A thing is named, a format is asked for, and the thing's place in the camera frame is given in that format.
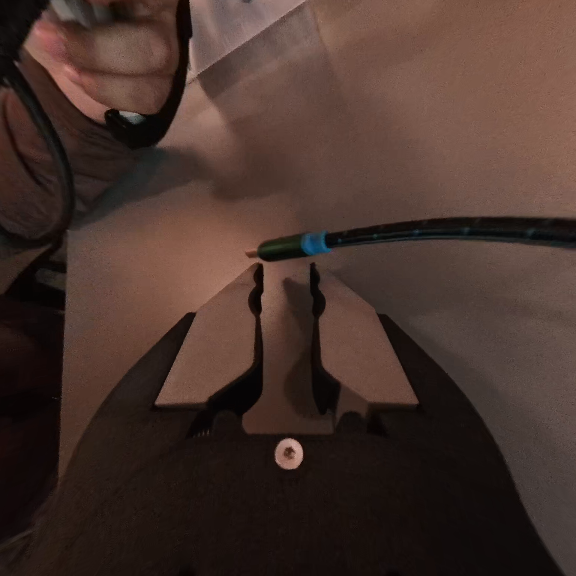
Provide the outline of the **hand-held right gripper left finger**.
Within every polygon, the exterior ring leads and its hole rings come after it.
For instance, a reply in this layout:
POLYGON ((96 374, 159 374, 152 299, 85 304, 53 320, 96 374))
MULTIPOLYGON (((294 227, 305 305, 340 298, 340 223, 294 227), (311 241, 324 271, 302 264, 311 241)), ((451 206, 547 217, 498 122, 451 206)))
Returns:
POLYGON ((250 265, 195 314, 155 401, 158 408, 208 408, 262 359, 263 265, 250 265))

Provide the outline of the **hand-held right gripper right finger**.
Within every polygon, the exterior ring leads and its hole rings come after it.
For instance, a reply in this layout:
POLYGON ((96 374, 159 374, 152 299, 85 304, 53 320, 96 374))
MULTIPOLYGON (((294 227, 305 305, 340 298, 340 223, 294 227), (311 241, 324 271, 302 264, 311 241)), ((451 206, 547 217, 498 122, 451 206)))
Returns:
POLYGON ((312 394, 321 415, 413 410, 419 401, 376 310, 311 264, 312 394))

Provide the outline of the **person's left hand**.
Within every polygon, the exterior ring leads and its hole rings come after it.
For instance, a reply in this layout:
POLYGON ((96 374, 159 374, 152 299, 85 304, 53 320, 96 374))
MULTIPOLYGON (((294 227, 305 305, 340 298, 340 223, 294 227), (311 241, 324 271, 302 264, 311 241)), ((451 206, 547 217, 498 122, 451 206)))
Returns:
MULTIPOLYGON (((90 1, 118 9, 113 21, 84 28, 47 10, 30 32, 18 69, 67 154, 75 214, 85 214, 133 171, 142 150, 114 139, 105 112, 153 115, 165 104, 179 61, 178 1, 90 1)), ((26 244, 63 225, 58 169, 14 89, 1 87, 1 243, 26 244)))

